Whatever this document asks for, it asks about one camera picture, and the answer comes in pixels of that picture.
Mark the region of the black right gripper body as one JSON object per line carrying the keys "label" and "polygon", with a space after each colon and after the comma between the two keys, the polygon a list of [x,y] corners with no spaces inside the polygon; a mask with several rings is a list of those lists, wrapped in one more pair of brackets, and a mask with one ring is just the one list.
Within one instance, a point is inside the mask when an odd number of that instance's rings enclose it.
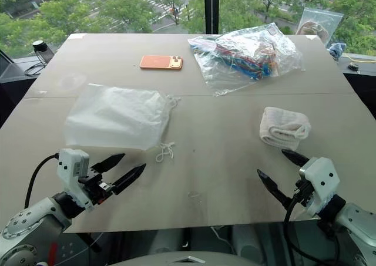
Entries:
{"label": "black right gripper body", "polygon": [[303,207],[307,207],[314,192],[314,187],[310,181],[300,179],[296,182],[296,189],[294,191],[293,200],[296,203],[301,204]]}

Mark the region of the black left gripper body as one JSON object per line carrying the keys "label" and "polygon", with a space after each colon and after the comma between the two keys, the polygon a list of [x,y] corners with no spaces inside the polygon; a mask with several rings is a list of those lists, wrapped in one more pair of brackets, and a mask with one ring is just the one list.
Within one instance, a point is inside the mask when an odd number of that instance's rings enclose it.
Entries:
{"label": "black left gripper body", "polygon": [[80,176],[78,182],[88,196],[91,203],[95,205],[102,204],[113,195],[112,185],[102,181],[101,173],[90,168],[85,176]]}

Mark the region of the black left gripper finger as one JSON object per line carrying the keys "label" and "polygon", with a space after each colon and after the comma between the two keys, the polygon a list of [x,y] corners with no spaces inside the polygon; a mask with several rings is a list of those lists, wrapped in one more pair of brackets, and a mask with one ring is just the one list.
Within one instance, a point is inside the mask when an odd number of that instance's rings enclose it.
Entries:
{"label": "black left gripper finger", "polygon": [[124,153],[120,154],[113,154],[109,156],[108,158],[104,159],[101,162],[98,162],[93,165],[93,170],[97,173],[105,173],[111,169],[113,169],[115,166],[118,165],[118,163],[125,157]]}
{"label": "black left gripper finger", "polygon": [[131,171],[127,172],[125,175],[123,175],[121,178],[116,180],[112,183],[112,193],[115,195],[120,194],[123,190],[125,190],[127,187],[129,187],[132,183],[134,183],[140,175],[143,173],[144,169],[146,167],[146,163],[137,166]]}

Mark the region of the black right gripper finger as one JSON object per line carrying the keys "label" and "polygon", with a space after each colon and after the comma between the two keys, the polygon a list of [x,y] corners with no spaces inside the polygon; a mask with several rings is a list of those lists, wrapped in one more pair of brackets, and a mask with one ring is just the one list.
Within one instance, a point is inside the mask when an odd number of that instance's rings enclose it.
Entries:
{"label": "black right gripper finger", "polygon": [[296,151],[290,149],[281,149],[281,152],[287,159],[289,159],[289,161],[291,161],[298,167],[303,167],[307,162],[309,162],[309,158],[300,153],[297,153]]}
{"label": "black right gripper finger", "polygon": [[260,169],[257,169],[257,174],[264,184],[265,188],[271,193],[274,198],[281,203],[281,205],[288,209],[290,206],[292,199],[287,197],[282,191],[278,189],[278,185],[274,182],[268,175],[262,172]]}

